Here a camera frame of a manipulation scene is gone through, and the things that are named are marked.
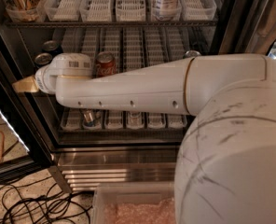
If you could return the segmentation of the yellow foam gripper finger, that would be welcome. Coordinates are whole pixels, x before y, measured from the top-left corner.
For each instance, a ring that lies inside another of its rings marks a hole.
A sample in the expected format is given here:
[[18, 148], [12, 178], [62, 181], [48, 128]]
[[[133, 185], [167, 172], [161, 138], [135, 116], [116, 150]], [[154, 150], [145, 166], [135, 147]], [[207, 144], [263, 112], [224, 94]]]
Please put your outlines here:
[[29, 76], [25, 77], [21, 80], [18, 80], [12, 84], [12, 87], [15, 92], [22, 93], [22, 92], [39, 92], [39, 88], [35, 83], [35, 77]]

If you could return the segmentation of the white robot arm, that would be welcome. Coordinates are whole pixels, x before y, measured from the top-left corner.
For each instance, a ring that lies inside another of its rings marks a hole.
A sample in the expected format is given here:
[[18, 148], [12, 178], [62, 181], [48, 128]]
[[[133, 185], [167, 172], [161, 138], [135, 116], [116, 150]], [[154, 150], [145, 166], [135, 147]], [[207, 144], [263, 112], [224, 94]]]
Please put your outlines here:
[[177, 224], [276, 224], [276, 60], [198, 56], [94, 78], [84, 54], [63, 53], [17, 92], [59, 104], [192, 115], [177, 155]]

